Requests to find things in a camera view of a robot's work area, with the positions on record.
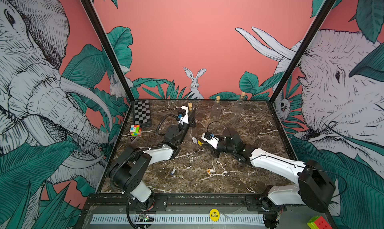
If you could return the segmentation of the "yellow blue price label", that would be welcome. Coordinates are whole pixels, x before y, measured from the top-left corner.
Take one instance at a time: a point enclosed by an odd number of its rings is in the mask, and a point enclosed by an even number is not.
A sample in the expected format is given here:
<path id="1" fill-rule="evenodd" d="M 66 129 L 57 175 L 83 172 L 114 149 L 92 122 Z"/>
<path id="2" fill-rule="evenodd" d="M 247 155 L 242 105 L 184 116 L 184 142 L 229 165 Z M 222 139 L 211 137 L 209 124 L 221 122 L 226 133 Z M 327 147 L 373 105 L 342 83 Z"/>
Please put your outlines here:
<path id="1" fill-rule="evenodd" d="M 202 143 L 201 141 L 199 141 L 197 138 L 195 138 L 195 137 L 192 137 L 192 140 L 193 140 L 193 143 L 194 144 L 197 144 L 197 145 L 199 145 L 199 146 L 202 146 L 204 143 Z"/>

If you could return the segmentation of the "glass bottle blue label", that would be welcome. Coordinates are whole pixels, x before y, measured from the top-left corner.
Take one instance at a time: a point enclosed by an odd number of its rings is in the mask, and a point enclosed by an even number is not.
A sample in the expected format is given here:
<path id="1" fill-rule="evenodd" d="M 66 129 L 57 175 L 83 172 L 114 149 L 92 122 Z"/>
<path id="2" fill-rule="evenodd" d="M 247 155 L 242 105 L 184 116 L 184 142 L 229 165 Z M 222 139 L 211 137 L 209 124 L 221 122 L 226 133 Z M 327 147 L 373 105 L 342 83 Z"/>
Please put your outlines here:
<path id="1" fill-rule="evenodd" d="M 235 124 L 236 122 L 239 121 L 241 113 L 244 108 L 244 98 L 245 98 L 246 93 L 242 92 L 239 99 L 235 101 L 234 107 L 233 107 L 233 118 L 232 118 L 232 123 Z"/>

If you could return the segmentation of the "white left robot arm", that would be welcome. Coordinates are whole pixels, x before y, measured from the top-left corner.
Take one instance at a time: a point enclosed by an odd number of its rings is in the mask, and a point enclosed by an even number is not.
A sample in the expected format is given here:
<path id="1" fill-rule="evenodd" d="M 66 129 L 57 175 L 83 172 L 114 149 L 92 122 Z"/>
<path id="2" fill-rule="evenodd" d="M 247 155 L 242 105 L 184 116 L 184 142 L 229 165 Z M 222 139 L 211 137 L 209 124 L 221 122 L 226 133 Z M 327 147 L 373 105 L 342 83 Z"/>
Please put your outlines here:
<path id="1" fill-rule="evenodd" d="M 195 114 L 195 108 L 182 106 L 177 115 L 167 114 L 159 123 L 156 134 L 164 137 L 161 144 L 146 148 L 128 146 L 108 169 L 110 187 L 144 205 L 152 203 L 153 191 L 143 182 L 143 176 L 148 166 L 169 161 L 178 155 L 189 128 L 196 126 Z M 160 127 L 168 117 L 175 118 L 178 123 L 169 126 L 166 133 L 160 134 Z"/>

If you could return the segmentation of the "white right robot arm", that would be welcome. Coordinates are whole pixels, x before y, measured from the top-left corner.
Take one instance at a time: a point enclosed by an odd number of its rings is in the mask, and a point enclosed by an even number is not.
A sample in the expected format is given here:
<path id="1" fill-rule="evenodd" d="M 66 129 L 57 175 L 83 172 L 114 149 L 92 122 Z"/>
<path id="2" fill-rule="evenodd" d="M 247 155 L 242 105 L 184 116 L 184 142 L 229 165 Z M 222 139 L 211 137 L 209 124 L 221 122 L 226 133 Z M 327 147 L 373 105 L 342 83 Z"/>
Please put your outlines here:
<path id="1" fill-rule="evenodd" d="M 221 136 L 206 131 L 201 139 L 210 145 L 216 158 L 221 153 L 231 154 L 240 163 L 265 169 L 291 181 L 291 185 L 273 186 L 267 191 L 267 198 L 273 205 L 306 205 L 319 213 L 328 210 L 336 186 L 318 162 L 294 161 L 245 144 L 234 129 L 225 129 Z"/>

